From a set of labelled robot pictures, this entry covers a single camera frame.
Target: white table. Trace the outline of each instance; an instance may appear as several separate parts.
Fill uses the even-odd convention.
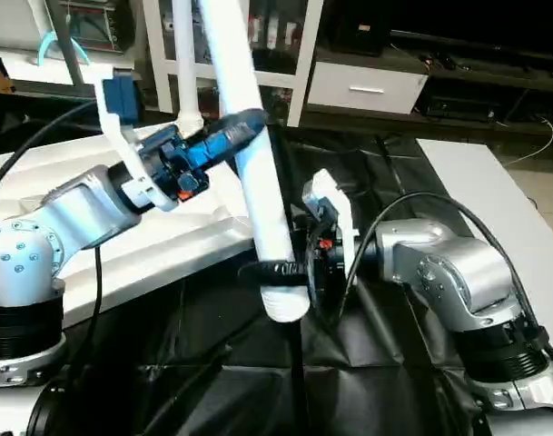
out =
[[[137,133],[143,137],[159,127],[144,127]],[[0,155],[0,165],[6,158]],[[0,221],[36,207],[49,190],[79,173],[119,160],[102,135],[29,151],[0,184]],[[208,191],[171,213],[149,211],[138,226],[102,246],[102,311],[252,247],[238,177],[226,164],[208,174]],[[63,326],[68,327],[93,311],[94,252],[76,254],[59,276],[66,281]]]

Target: silver bolt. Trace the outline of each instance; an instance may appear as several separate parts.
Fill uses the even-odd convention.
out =
[[[495,401],[492,405],[494,406],[494,409],[507,409],[508,407],[510,407],[507,402],[503,401]]]

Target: blue gripper component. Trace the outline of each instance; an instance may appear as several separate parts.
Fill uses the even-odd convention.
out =
[[[109,114],[119,115],[121,124],[135,124],[139,121],[131,72],[115,71],[112,79],[103,80],[103,90]]]

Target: glass cabinet door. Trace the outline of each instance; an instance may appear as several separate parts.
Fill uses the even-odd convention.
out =
[[[167,59],[175,59],[171,0],[159,0]],[[248,41],[256,71],[295,74],[307,0],[250,0]],[[198,2],[192,1],[195,62],[210,64]]]

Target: white drawer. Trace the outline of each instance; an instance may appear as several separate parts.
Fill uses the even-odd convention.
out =
[[[424,74],[317,62],[308,103],[409,114],[427,78]]]

